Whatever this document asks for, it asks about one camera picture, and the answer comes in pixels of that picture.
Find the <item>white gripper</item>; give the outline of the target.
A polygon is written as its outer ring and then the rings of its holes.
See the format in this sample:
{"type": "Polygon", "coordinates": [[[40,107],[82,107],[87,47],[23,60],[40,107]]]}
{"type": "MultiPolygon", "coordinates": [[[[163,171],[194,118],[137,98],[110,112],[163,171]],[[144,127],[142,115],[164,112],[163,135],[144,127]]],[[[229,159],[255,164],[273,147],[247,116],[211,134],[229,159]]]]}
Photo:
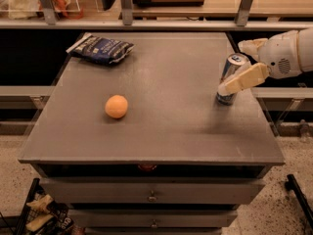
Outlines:
{"type": "Polygon", "coordinates": [[[239,42],[238,47],[242,53],[261,63],[246,63],[239,67],[234,74],[221,82],[217,89],[218,94],[235,94],[259,85],[269,76],[269,71],[270,76],[275,79],[300,75],[297,38],[298,32],[292,30],[277,34],[268,40],[257,38],[239,42]]]}

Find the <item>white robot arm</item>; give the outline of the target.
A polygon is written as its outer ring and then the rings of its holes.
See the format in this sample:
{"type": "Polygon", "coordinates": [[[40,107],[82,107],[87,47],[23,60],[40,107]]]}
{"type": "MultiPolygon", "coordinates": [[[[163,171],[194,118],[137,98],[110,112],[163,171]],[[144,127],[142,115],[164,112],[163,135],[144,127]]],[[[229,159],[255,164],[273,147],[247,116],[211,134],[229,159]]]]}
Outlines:
{"type": "Polygon", "coordinates": [[[313,28],[291,30],[270,38],[243,40],[241,52],[253,57],[218,86],[218,94],[227,96],[265,82],[267,77],[282,79],[313,71],[313,28]]]}

